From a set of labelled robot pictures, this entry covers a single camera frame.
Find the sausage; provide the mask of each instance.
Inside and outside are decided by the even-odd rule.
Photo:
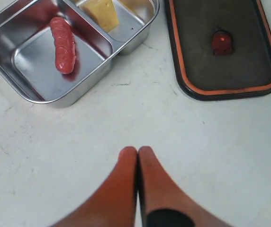
[[[69,24],[61,17],[50,21],[55,45],[55,67],[62,74],[69,74],[75,65],[75,42]]]

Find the yellow cheese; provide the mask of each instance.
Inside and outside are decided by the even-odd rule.
[[[112,0],[86,0],[79,6],[105,32],[110,32],[119,25]]]

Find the white table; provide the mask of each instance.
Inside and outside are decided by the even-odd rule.
[[[271,27],[271,0],[262,2]],[[0,10],[9,3],[0,0]],[[0,227],[64,217],[129,145],[151,146],[189,196],[230,224],[271,226],[271,94],[221,102],[184,95],[162,3],[145,45],[118,57],[69,108],[32,105],[0,76]]]

